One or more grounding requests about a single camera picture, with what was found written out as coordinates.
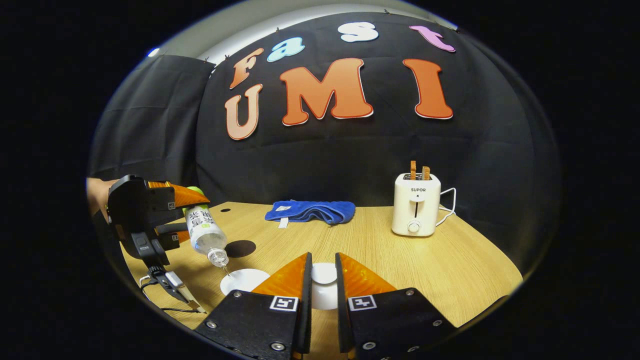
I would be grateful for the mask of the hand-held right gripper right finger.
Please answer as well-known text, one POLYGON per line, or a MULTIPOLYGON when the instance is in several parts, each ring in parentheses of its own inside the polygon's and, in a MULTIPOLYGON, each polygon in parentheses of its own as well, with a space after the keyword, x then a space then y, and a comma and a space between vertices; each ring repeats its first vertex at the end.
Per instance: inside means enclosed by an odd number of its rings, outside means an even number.
POLYGON ((457 328, 414 287, 397 289, 336 253, 339 351, 349 360, 414 360, 457 328))

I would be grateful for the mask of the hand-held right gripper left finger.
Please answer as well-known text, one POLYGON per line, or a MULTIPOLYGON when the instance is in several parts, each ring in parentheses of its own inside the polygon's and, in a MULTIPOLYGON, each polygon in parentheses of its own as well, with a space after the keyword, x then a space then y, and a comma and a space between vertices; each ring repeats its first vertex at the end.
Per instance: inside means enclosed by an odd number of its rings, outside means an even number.
POLYGON ((302 360, 311 348, 312 268, 306 252, 254 290, 231 290, 195 331, 248 358, 302 360))

